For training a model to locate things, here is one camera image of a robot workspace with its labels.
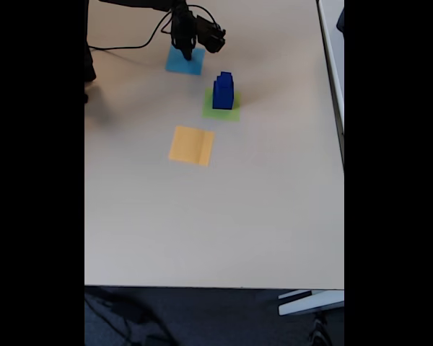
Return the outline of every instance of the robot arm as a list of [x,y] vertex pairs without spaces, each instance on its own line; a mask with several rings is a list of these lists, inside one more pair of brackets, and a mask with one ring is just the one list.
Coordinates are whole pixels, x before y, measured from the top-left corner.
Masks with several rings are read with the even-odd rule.
[[189,10],[186,0],[100,0],[109,4],[128,7],[142,7],[158,11],[172,12],[172,45],[181,50],[186,60],[191,60],[191,53],[197,41],[210,53],[219,52],[224,45],[226,30],[217,23],[197,16]]

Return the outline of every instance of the blue square pad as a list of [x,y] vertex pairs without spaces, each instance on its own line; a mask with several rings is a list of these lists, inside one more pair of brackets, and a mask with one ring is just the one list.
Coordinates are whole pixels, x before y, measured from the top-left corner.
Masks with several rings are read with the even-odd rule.
[[191,61],[184,59],[181,50],[170,46],[165,70],[178,72],[180,74],[195,74],[200,76],[202,72],[202,63],[204,61],[205,49],[194,48],[191,54]]

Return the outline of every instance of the white table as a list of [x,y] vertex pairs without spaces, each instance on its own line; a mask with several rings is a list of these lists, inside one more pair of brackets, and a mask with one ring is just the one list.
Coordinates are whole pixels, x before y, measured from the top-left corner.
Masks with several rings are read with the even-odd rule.
[[[196,3],[227,30],[201,76],[165,71],[163,34],[93,53],[85,284],[343,289],[344,170],[315,1]],[[141,44],[162,15],[92,1],[89,44]],[[238,123],[201,117],[221,71],[242,93]],[[209,167],[168,159],[176,125],[215,132]]]

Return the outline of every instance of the yellow square pad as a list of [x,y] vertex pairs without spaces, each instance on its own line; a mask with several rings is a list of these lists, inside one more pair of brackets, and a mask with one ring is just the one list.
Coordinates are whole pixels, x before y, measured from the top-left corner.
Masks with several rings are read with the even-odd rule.
[[208,166],[213,142],[214,132],[177,126],[168,158]]

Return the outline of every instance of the blue cube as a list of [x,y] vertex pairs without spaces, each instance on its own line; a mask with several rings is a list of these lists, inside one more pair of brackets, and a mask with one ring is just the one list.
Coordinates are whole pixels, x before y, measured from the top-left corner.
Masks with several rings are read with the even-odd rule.
[[214,110],[231,110],[234,103],[234,82],[230,72],[222,72],[214,81]]

